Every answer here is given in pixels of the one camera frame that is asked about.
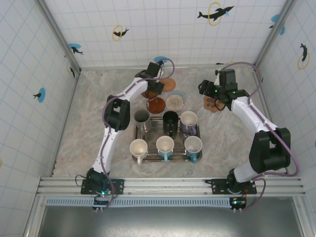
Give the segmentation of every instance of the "floor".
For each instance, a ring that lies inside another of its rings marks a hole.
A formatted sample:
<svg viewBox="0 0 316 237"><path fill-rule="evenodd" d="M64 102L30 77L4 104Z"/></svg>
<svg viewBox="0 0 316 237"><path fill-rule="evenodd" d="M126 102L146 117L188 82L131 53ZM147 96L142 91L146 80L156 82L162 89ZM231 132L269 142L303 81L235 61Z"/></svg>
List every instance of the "floor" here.
<svg viewBox="0 0 316 237"><path fill-rule="evenodd" d="M40 237L299 237L292 198L263 198L243 213L218 207L49 206Z"/></svg>
<svg viewBox="0 0 316 237"><path fill-rule="evenodd" d="M132 159L129 144L133 140L135 127L133 115L139 109L146 109L147 102L139 95L131 102L129 127L121 135L120 144L116 145L111 164L112 177L223 177L229 170L247 161L253 135L227 108L217 113L206 110L203 96L198 93L198 85L204 79L215 80L215 69L219 67L182 68L176 69L172 76L176 81L175 89L185 92L187 96L178 114L190 110L198 115L203 141L202 159L196 164L152 162L141 166ZM82 71L57 156L54 177L85 175L92 167L104 135L101 114L107 97L123 91L139 71ZM253 71L249 67L235 67L235 71L238 87L249 94L254 91ZM165 75L169 73L170 69L165 69ZM168 96L169 92L163 92L159 97L165 100ZM253 100L263 111L259 96L256 95Z"/></svg>

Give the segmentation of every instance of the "yellow ring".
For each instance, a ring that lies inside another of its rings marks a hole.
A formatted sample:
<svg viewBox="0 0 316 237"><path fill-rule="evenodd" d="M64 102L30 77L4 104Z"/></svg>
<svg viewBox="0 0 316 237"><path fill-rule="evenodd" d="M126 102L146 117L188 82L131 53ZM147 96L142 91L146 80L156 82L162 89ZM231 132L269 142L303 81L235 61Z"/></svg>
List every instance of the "yellow ring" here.
<svg viewBox="0 0 316 237"><path fill-rule="evenodd" d="M299 70L305 69L305 68L307 67L307 65L310 63L310 60L311 60L310 54L307 53L307 55L308 55L308 61L307 61L306 65L305 65L304 67L302 67L302 68L300 67L300 61L301 61L301 58L303 58L303 56L301 55L301 56L299 57L299 59L298 59L298 61L297 61L297 68L298 68Z"/></svg>
<svg viewBox="0 0 316 237"><path fill-rule="evenodd" d="M116 30L118 27L120 27L120 36L119 36L118 39L115 39L115 38L114 38L114 32L115 32L115 30ZM113 39L114 41L119 41L120 38L122 38L122 34L123 34L123 26L117 25L117 26L115 26L115 28L114 28L114 30L113 30L113 32L112 32L112 39Z"/></svg>
<svg viewBox="0 0 316 237"><path fill-rule="evenodd" d="M212 24L212 23L210 22L210 20L209 20L209 12L210 12L210 10L211 10L211 7L212 7L214 4L217 4L217 5L221 6L221 5L220 5L218 2L216 2L216 1L213 2L213 3L209 6L207 18L208 18L208 23L209 23L211 26L217 26L219 23L221 23L221 20L222 20L222 17L220 17L218 23Z"/></svg>
<svg viewBox="0 0 316 237"><path fill-rule="evenodd" d="M67 67L67 72L68 72L68 73L71 73L71 71L68 70L68 68L70 69L70 63L69 63L69 62L67 63L67 66L66 66L66 67Z"/></svg>

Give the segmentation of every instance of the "mug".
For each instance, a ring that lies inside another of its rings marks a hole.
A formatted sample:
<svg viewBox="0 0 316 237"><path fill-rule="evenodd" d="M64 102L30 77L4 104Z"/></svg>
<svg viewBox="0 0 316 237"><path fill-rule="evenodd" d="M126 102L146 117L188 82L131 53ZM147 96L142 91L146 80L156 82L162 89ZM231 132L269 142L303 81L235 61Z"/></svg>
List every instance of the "mug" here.
<svg viewBox="0 0 316 237"><path fill-rule="evenodd" d="M198 116L192 111L185 111L180 116L181 130L191 135L197 134L197 122Z"/></svg>
<svg viewBox="0 0 316 237"><path fill-rule="evenodd" d="M136 126L141 134L145 134L152 129L152 121L150 120L149 113L146 110L139 110L134 114Z"/></svg>
<svg viewBox="0 0 316 237"><path fill-rule="evenodd" d="M132 155L137 158L137 163L141 164L142 160L148 155L148 146L143 139L135 139L129 146Z"/></svg>
<svg viewBox="0 0 316 237"><path fill-rule="evenodd" d="M203 143L201 139L195 136L188 137L184 142L187 155L191 157L193 163L197 162L197 155L202 150Z"/></svg>
<svg viewBox="0 0 316 237"><path fill-rule="evenodd" d="M169 137L173 137L178 131L179 116L176 112L168 111L162 116L163 130L169 134Z"/></svg>
<svg viewBox="0 0 316 237"><path fill-rule="evenodd" d="M167 162L168 157L173 153L174 141L169 136L162 136L156 141L156 147L158 149L159 155L164 157L164 161Z"/></svg>

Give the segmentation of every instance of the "white tile wall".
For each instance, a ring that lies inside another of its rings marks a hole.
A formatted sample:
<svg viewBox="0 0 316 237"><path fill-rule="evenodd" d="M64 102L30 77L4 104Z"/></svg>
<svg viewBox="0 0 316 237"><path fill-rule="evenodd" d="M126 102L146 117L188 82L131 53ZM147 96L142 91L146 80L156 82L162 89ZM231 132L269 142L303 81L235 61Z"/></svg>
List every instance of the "white tile wall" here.
<svg viewBox="0 0 316 237"><path fill-rule="evenodd" d="M315 19L316 1L298 1L285 23L285 34L278 36L261 68L266 75L263 90L273 120L284 121L291 131L291 147L301 166L300 175L313 207L308 210L314 216L316 215ZM308 48L309 56L300 67L306 66L309 57L310 62L305 69L299 70L297 65L303 53L303 49L300 48L301 43Z"/></svg>
<svg viewBox="0 0 316 237"><path fill-rule="evenodd" d="M280 13L285 0L218 2L210 14L219 7L234 8L216 26L197 19L211 4L204 0L49 0L47 4L67 42L81 45L83 55L75 53L81 67L144 65L157 56L176 64L254 62L271 32L271 18ZM129 31L114 41L117 25Z"/></svg>
<svg viewBox="0 0 316 237"><path fill-rule="evenodd" d="M75 80L33 0L1 0L0 45L0 236L21 236Z"/></svg>

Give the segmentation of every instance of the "marble surface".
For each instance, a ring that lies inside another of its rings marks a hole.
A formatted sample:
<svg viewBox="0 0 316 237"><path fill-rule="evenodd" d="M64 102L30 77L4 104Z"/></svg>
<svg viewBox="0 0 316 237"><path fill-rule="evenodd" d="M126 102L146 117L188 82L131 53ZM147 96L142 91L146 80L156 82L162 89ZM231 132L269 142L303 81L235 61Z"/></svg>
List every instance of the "marble surface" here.
<svg viewBox="0 0 316 237"><path fill-rule="evenodd" d="M253 135L243 122L227 108L212 113L204 108L203 96L198 85L204 80L215 80L215 67L176 69L172 78L176 90L186 93L187 100L181 111L197 114L200 136L203 141L203 157L196 164L191 162L153 162L139 166L131 157L129 145L133 141L134 113L146 108L147 99L139 95L131 102L131 121L116 145L111 165L111 177L220 177L226 176L232 168L248 160ZM102 108L107 97L124 90L140 70L82 71L70 108L64 135L54 170L54 177L85 175L92 167L100 149L104 125ZM235 67L239 88L249 94L256 84L252 70ZM169 92L159 97L166 100ZM254 103L262 111L259 96Z"/></svg>

